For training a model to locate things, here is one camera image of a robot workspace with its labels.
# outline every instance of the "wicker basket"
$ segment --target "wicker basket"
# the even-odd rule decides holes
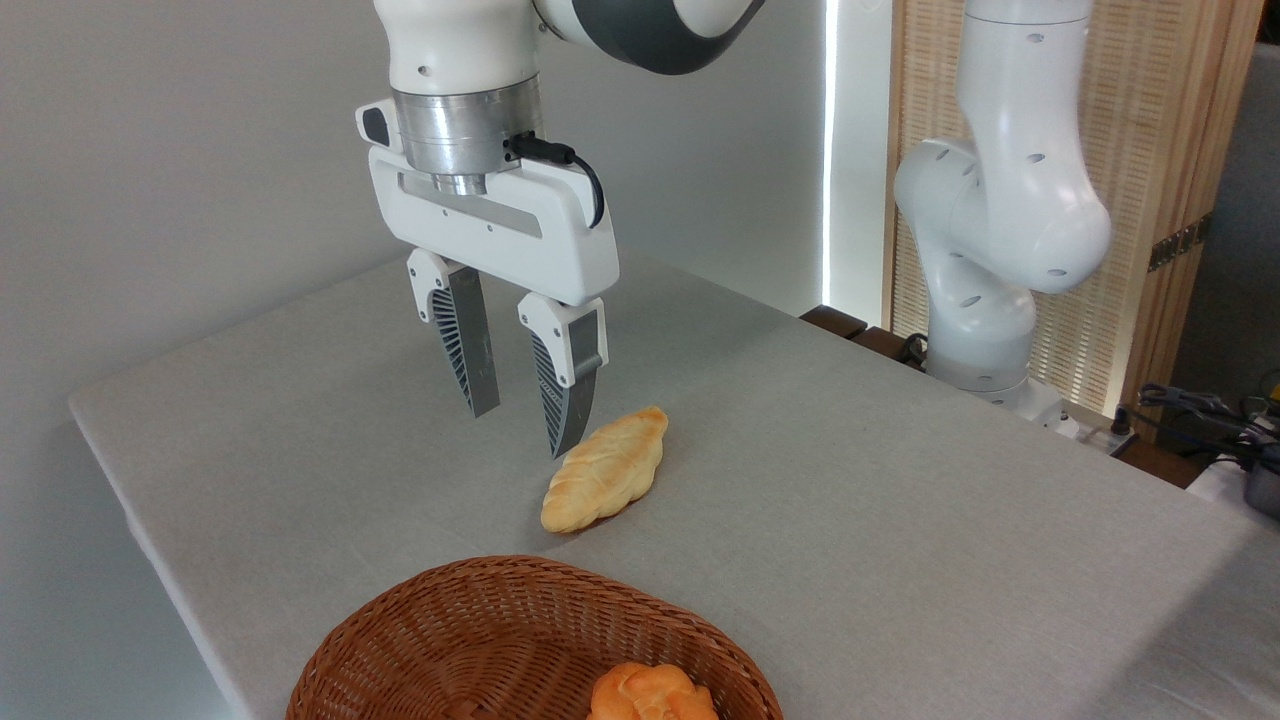
[[[585,720],[620,662],[669,662],[712,691],[721,720],[782,720],[759,667],[701,618],[540,557],[428,570],[334,628],[287,720]]]

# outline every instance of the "pastry in basket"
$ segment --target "pastry in basket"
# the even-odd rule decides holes
[[[552,478],[543,498],[543,527],[572,533],[640,500],[653,486],[666,433],[667,415],[657,406],[595,430],[568,451]]]
[[[595,682],[586,720],[718,720],[712,693],[675,665],[626,662]]]

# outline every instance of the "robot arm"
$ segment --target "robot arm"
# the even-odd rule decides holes
[[[1111,241],[1076,122],[1092,6],[968,0],[956,96],[974,138],[920,143],[893,187],[929,290],[929,374],[1050,428],[1061,397],[1028,377],[1030,290],[1080,284]]]
[[[764,0],[535,0],[548,28],[623,63],[676,76],[699,70],[737,38]]]
[[[374,0],[392,97],[356,113],[392,233],[472,414],[498,405],[480,272],[524,287],[552,454],[586,428],[618,279],[599,179],[543,140],[539,24],[655,73],[718,58],[764,0]],[[568,168],[566,165],[577,165]]]

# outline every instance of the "white wall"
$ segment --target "white wall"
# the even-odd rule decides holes
[[[819,302],[823,22],[822,3],[765,3],[675,78],[547,46],[547,133],[600,172],[620,242],[795,315]]]
[[[832,0],[838,10],[829,163],[826,302],[881,324],[893,0]]]
[[[817,302],[822,13],[774,0],[691,78],[549,51],[623,242]],[[0,0],[4,720],[227,712],[65,396],[403,251],[352,124],[384,53],[362,0]]]

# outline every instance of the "croissant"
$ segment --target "croissant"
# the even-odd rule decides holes
[[[543,498],[543,527],[572,533],[617,515],[653,486],[667,415],[657,406],[620,418],[568,451]]]
[[[712,693],[675,665],[627,662],[595,682],[586,720],[719,720]]]

